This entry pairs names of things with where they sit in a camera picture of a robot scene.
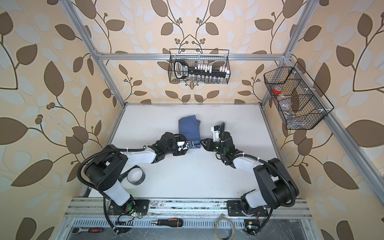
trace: black wire mesh basket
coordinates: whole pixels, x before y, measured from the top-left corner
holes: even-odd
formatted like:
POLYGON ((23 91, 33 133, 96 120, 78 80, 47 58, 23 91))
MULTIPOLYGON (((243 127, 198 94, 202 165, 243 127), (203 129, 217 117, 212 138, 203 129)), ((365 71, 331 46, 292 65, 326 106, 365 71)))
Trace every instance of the black wire mesh basket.
POLYGON ((228 84, 231 76, 229 50, 172 48, 169 55, 170 83, 228 84))
POLYGON ((313 86, 302 79, 305 70, 298 66, 280 67, 264 74, 264 82, 273 99, 277 111, 287 130, 313 129, 334 109, 321 88, 313 81, 313 86), (325 106, 316 97, 325 97, 325 106))

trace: blue cloth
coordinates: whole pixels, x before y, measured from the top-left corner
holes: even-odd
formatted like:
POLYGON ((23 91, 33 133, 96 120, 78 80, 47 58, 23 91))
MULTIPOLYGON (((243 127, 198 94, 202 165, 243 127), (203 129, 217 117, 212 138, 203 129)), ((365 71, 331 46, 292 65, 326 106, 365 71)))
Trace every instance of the blue cloth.
POLYGON ((200 121, 195 115, 179 119, 179 133, 183 134, 187 141, 193 141, 193 148, 200 148, 200 121))

